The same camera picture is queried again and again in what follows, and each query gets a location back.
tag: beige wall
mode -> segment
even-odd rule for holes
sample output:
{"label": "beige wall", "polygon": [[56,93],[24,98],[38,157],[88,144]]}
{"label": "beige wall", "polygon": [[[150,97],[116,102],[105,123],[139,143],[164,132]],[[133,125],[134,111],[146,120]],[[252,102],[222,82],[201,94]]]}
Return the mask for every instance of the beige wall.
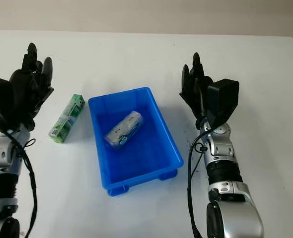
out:
{"label": "beige wall", "polygon": [[293,36],[293,0],[0,0],[0,29]]}

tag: black wire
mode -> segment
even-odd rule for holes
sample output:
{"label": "black wire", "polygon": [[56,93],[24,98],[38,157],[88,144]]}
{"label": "black wire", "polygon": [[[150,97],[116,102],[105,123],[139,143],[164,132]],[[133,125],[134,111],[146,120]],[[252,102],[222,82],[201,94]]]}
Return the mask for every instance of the black wire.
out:
{"label": "black wire", "polygon": [[27,169],[29,170],[29,176],[30,176],[30,180],[31,180],[31,187],[32,187],[32,192],[33,192],[33,200],[34,200],[34,207],[33,207],[33,211],[32,211],[32,215],[31,215],[31,221],[29,224],[29,229],[26,233],[25,238],[28,238],[29,234],[31,233],[31,230],[34,226],[35,220],[36,220],[36,215],[37,215],[37,194],[36,194],[36,181],[35,181],[35,175],[33,172],[33,168],[31,165],[31,162],[24,150],[24,148],[20,145],[20,143],[11,135],[9,134],[7,131],[2,131],[2,133],[4,133],[14,144],[14,146],[17,148],[17,150],[20,153],[20,156],[23,158],[24,164],[26,165]]}
{"label": "black wire", "polygon": [[195,171],[196,171],[196,169],[197,169],[197,166],[198,166],[198,164],[200,163],[201,158],[202,158],[202,156],[203,156],[203,152],[199,152],[199,153],[201,153],[201,155],[200,155],[200,157],[199,157],[199,159],[198,159],[198,161],[197,161],[197,163],[196,163],[196,165],[195,165],[195,167],[194,167],[194,169],[193,169],[193,171],[192,171],[191,179],[192,179],[193,174],[195,173]]}
{"label": "black wire", "polygon": [[[195,140],[193,141],[191,148],[190,148],[190,152],[188,154],[188,182],[187,182],[187,205],[188,205],[188,211],[190,213],[190,217],[191,217],[191,225],[192,225],[192,231],[193,231],[193,235],[195,238],[203,238],[201,236],[201,233],[198,231],[196,225],[195,225],[195,220],[194,220],[194,213],[193,213],[193,201],[192,201],[192,177],[194,174],[191,172],[192,171],[192,153],[193,153],[193,149],[195,148],[197,142],[204,136],[207,135],[209,133],[211,133],[213,130],[215,130],[215,128],[209,129],[207,131],[204,131],[202,134],[200,134],[199,136],[197,136],[195,138]],[[201,153],[200,158],[196,164],[199,164],[200,159],[202,157],[203,153]]]}
{"label": "black wire", "polygon": [[201,153],[201,151],[200,150],[197,150],[196,149],[196,146],[197,145],[201,145],[201,146],[204,146],[201,142],[197,142],[196,144],[195,144],[195,147],[194,147],[194,150],[197,152],[197,153]]}
{"label": "black wire", "polygon": [[27,142],[25,143],[25,145],[23,146],[23,149],[26,148],[26,147],[29,147],[29,146],[34,145],[35,142],[36,142],[36,139],[35,139],[35,138],[30,139],[29,141],[27,141]]}

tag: white tabletop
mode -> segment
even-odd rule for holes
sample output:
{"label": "white tabletop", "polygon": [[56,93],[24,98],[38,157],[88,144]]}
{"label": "white tabletop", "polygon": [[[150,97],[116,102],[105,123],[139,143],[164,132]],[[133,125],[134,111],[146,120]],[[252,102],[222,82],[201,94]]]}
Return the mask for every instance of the white tabletop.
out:
{"label": "white tabletop", "polygon": [[[21,67],[30,42],[54,64],[54,92],[35,118],[37,142],[27,149],[37,182],[33,238],[191,237],[186,159],[198,134],[179,97],[181,71],[199,52],[206,75],[240,82],[229,120],[244,182],[266,238],[293,237],[293,39],[289,37],[0,31],[0,78]],[[148,86],[185,159],[177,177],[153,180],[110,197],[101,186],[88,106],[65,144],[47,135],[73,93],[90,97]],[[208,179],[204,162],[193,178],[198,228],[206,236]],[[17,185],[21,230],[33,200],[26,168]]]}

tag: green and white package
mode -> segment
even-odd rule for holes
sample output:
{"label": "green and white package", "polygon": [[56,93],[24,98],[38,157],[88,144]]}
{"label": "green and white package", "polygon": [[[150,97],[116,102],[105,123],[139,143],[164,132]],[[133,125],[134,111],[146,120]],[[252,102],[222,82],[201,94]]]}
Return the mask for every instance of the green and white package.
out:
{"label": "green and white package", "polygon": [[58,143],[63,143],[65,141],[84,104],[85,101],[82,95],[73,95],[58,121],[48,133],[53,141]]}

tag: blue plastic bin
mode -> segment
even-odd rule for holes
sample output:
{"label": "blue plastic bin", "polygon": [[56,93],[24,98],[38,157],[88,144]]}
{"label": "blue plastic bin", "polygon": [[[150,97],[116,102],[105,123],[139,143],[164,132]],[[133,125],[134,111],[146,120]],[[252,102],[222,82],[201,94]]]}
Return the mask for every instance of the blue plastic bin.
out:
{"label": "blue plastic bin", "polygon": [[[165,180],[177,175],[183,159],[149,88],[90,98],[88,104],[102,186],[110,196],[152,179]],[[103,136],[131,111],[139,112],[144,124],[122,148],[109,148]]]}

